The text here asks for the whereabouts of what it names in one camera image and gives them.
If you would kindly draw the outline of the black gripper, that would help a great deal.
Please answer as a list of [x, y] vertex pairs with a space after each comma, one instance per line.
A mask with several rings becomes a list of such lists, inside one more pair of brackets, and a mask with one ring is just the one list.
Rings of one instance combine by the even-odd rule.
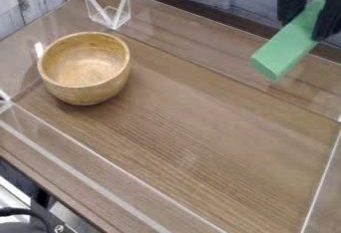
[[[277, 18], [286, 25], [305, 8], [308, 0], [277, 0]], [[316, 22], [312, 39], [324, 41], [341, 31], [341, 0], [327, 0]]]

